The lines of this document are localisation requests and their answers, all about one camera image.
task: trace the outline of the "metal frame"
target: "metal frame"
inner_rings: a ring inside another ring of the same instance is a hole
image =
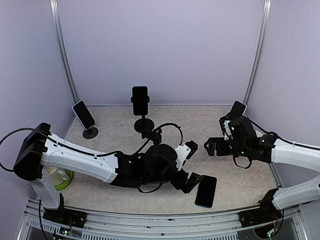
[[[238,239],[238,232],[258,228],[269,223],[242,228],[238,213],[243,209],[215,213],[143,215],[100,212],[86,210],[87,222],[84,228],[73,227],[68,239],[78,240],[150,240],[150,239],[190,239],[222,240]],[[308,240],[308,233],[298,207],[285,210],[285,219],[292,218],[300,240]],[[42,219],[46,232],[54,233],[60,227],[55,222]],[[30,199],[20,222],[15,240],[25,240],[30,227],[40,228],[39,201]]]
[[[267,25],[270,15],[270,9],[271,9],[271,0],[264,0],[264,7],[263,7],[263,13],[262,13],[262,20],[261,20],[261,27],[260,27],[260,33],[259,33],[259,39],[258,39],[258,45],[255,51],[254,56],[254,62],[250,74],[250,80],[249,84],[244,96],[243,103],[248,105],[250,97],[252,95],[252,91],[254,88],[254,84],[257,77],[257,72],[260,64],[261,55],[264,48],[264,42],[266,38],[266,32],[267,32]]]
[[[70,69],[70,65],[69,65],[69,61],[68,61],[66,46],[65,46],[65,42],[64,42],[64,36],[63,36],[63,32],[62,32],[62,26],[61,26],[61,22],[60,22],[58,0],[50,0],[50,5],[51,5],[51,12],[52,12],[54,28],[55,28],[56,36],[57,36],[58,43],[59,43],[59,49],[60,49],[60,54],[61,54],[61,58],[62,58],[63,66],[64,66],[66,79],[67,79],[69,89],[71,92],[72,100],[74,103],[77,103],[77,102],[79,102],[79,96],[77,93],[74,79],[71,74],[71,69]]]

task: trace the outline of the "lavender wall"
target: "lavender wall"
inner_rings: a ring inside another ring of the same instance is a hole
[[[59,1],[77,91],[89,105],[232,105],[246,93],[263,0]]]
[[[320,146],[320,2],[272,1],[265,45],[249,116],[267,130]],[[319,173],[276,166],[285,186]],[[301,207],[311,239],[320,235],[320,202]]]
[[[52,125],[63,136],[73,119],[50,2],[0,1],[0,138],[21,127]],[[23,137],[17,133],[0,148],[12,169]],[[32,190],[14,173],[0,169],[0,239],[13,239]]]

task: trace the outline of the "marble table surface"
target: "marble table surface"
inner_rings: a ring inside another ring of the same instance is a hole
[[[198,186],[191,193],[177,191],[164,184],[158,191],[143,194],[137,189],[112,186],[91,176],[75,173],[72,183],[60,192],[66,206],[103,212],[127,214],[193,214],[233,210],[257,204],[265,193],[276,187],[269,166],[254,161],[251,168],[236,167],[230,156],[208,156],[203,145],[210,137],[221,137],[219,118],[230,111],[228,106],[149,106],[148,118],[155,126],[176,123],[183,131],[183,142],[193,140],[199,149],[183,169],[217,178],[212,208],[195,206]],[[90,107],[99,134],[93,139],[82,137],[83,128],[75,119],[65,139],[101,152],[120,150],[134,153],[144,142],[134,130],[139,119],[130,106]],[[179,131],[167,126],[162,129],[162,142],[175,148],[180,141]],[[245,166],[248,160],[239,158]],[[148,191],[157,185],[142,186]]]

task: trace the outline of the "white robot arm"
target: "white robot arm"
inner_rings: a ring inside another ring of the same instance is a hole
[[[50,133],[50,125],[41,123],[23,141],[14,173],[29,181],[45,209],[44,218],[83,228],[86,214],[64,208],[64,199],[48,176],[47,167],[59,167],[92,176],[110,185],[137,188],[170,182],[177,190],[189,193],[203,178],[182,167],[198,149],[189,141],[175,149],[166,144],[152,145],[145,153],[126,155],[121,151],[99,152],[68,142]]]
[[[274,132],[262,134],[254,130],[253,124],[257,126],[256,123],[243,116],[245,107],[241,110],[235,105],[219,120],[224,137],[211,137],[204,144],[209,156],[231,155],[236,165],[236,158],[247,157],[250,163],[245,169],[251,166],[253,160],[258,160],[320,172],[320,147],[291,142]],[[241,224],[248,227],[273,221],[281,218],[280,210],[315,200],[320,200],[320,175],[295,186],[268,191],[260,201],[259,210],[240,212]]]

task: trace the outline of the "cable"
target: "cable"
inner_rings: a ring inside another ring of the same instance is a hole
[[[138,187],[138,191],[142,194],[150,194],[150,193],[154,193],[155,191],[159,190],[162,187],[162,185],[163,185],[163,183],[159,183],[159,185],[151,191],[142,191],[141,188]]]
[[[278,230],[271,236],[271,237],[274,237],[275,235],[277,235],[281,228],[282,228],[282,225],[284,224],[284,219],[285,219],[285,209],[282,209],[282,220],[281,220],[281,223],[280,223],[280,227],[278,228]]]
[[[284,142],[287,143],[287,144],[295,145],[295,146],[301,147],[301,148],[306,148],[306,149],[312,149],[312,150],[320,151],[320,148],[319,148],[319,147],[307,146],[307,145],[303,145],[303,144],[299,144],[299,143],[294,143],[294,142],[292,142],[292,141],[286,140],[286,139],[280,137],[280,136],[279,136],[276,132],[274,132],[274,131],[266,131],[266,130],[264,130],[261,126],[259,126],[259,125],[256,124],[254,121],[252,121],[249,117],[240,115],[239,113],[236,113],[236,114],[238,114],[241,118],[246,118],[246,119],[248,119],[253,125],[255,125],[258,129],[260,129],[261,131],[263,131],[265,134],[272,134],[272,135],[276,136],[278,139],[284,141]]]
[[[182,143],[184,142],[184,134],[183,134],[183,132],[181,130],[181,127],[179,125],[175,124],[175,123],[172,123],[172,122],[164,123],[164,124],[158,126],[157,128],[155,128],[153,131],[157,131],[157,130],[159,130],[159,129],[163,128],[163,127],[166,127],[166,126],[174,126],[175,128],[177,128],[179,130],[179,132],[180,132],[180,143],[179,143],[179,145],[182,145]],[[147,141],[145,141],[145,143],[137,151],[135,151],[135,153],[133,155],[138,154],[148,144],[149,141],[150,141],[149,139]]]
[[[30,128],[30,127],[23,127],[23,128],[16,129],[16,130],[8,133],[7,135],[5,135],[5,136],[0,140],[0,146],[1,146],[1,144],[4,142],[4,140],[6,140],[6,139],[7,139],[8,137],[10,137],[12,134],[15,134],[15,133],[21,132],[21,131],[33,131],[33,132],[36,132],[36,133],[38,133],[38,134],[41,134],[42,136],[44,136],[45,138],[49,139],[49,140],[52,141],[53,143],[55,143],[55,144],[57,143],[57,141],[53,140],[51,137],[45,135],[43,132],[41,132],[41,131],[39,131],[39,130],[37,130],[37,129]],[[14,172],[13,169],[8,169],[8,168],[4,167],[1,163],[0,163],[0,167],[1,167],[3,170],[7,171],[7,172],[11,172],[11,173]]]
[[[242,169],[248,169],[248,168],[250,168],[251,167],[251,164],[252,164],[252,161],[250,161],[250,163],[249,163],[249,165],[248,166],[240,166],[240,165],[238,165],[237,164],[237,161],[236,161],[236,156],[235,155],[233,155],[232,156],[232,158],[233,158],[233,162],[234,162],[234,164],[237,166],[237,167],[239,167],[239,168],[242,168]]]
[[[40,222],[41,232],[42,232],[45,240],[49,240],[49,239],[47,238],[47,236],[46,236],[44,227],[43,227],[43,225],[42,225],[42,220],[41,220],[41,199],[39,199],[39,222]]]
[[[32,131],[32,132],[36,132],[38,134],[41,134],[42,136],[44,136],[46,139],[50,140],[51,142],[53,142],[54,144],[57,144],[61,147],[64,147],[64,148],[67,148],[67,149],[70,149],[72,151],[75,151],[75,152],[78,152],[78,153],[81,153],[81,154],[84,154],[84,155],[89,155],[89,156],[93,156],[93,157],[106,157],[106,156],[109,156],[109,155],[112,155],[112,154],[117,154],[117,153],[122,153],[121,151],[112,151],[112,152],[108,152],[108,153],[103,153],[103,154],[94,154],[94,153],[91,153],[91,152],[85,152],[85,151],[82,151],[82,150],[79,150],[79,149],[76,149],[76,148],[73,148],[71,146],[68,146],[68,145],[65,145],[63,143],[60,143],[60,142],[57,142],[56,140],[52,139],[51,137],[47,136],[46,134],[44,134],[43,132],[37,130],[37,129],[34,129],[34,128],[31,128],[31,127],[22,127],[22,128],[18,128],[10,133],[8,133],[7,135],[5,135],[1,140],[0,140],[0,146],[1,144],[8,138],[10,137],[11,135],[17,133],[17,132],[21,132],[21,131]],[[7,171],[7,172],[14,172],[13,169],[9,169],[9,168],[6,168],[5,166],[3,166],[0,162],[0,167]]]

